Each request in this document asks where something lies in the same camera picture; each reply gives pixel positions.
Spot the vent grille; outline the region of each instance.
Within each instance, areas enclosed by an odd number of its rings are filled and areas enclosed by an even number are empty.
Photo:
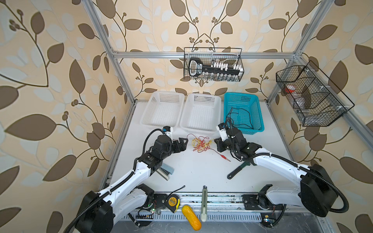
[[[201,218],[201,214],[196,214],[198,219]],[[182,212],[162,212],[160,215],[154,214],[151,217],[139,219],[139,220],[153,220],[153,221],[188,221]],[[126,215],[122,220],[131,221],[131,219]],[[207,214],[208,221],[217,221],[217,222],[260,222],[261,216],[260,213],[222,213],[222,212],[212,212]]]

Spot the black wire mesh basket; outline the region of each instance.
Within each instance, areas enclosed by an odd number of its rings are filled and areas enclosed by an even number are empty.
[[[291,66],[278,71],[276,82],[302,126],[329,126],[355,104],[316,64],[310,62],[306,66]],[[327,84],[315,75],[317,71],[325,75]]]
[[[239,82],[244,74],[241,48],[184,48],[184,77]]]

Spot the yellow plastic peanut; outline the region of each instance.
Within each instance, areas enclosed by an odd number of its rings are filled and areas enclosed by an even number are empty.
[[[184,216],[187,218],[189,221],[190,225],[193,227],[193,230],[200,230],[202,225],[200,220],[197,218],[195,213],[193,212],[192,208],[188,205],[183,206],[181,209],[183,212]]]

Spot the wire basket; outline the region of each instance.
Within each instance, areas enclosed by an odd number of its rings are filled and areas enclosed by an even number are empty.
[[[316,64],[312,62],[310,65],[310,62],[306,66],[291,66],[278,71],[276,82],[302,126],[329,126],[355,104]],[[327,77],[328,84],[317,78],[316,71]],[[343,104],[338,97],[348,103]]]
[[[184,48],[184,77],[239,82],[244,74],[241,48]]]
[[[264,131],[263,117],[256,95],[229,92],[224,94],[224,120],[232,119],[232,124],[244,134]]]

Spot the tape measure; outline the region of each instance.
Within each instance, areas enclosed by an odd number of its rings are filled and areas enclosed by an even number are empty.
[[[176,194],[171,194],[170,196],[167,197],[167,200],[165,201],[164,205],[173,213],[178,210],[179,205],[180,205],[180,198]]]

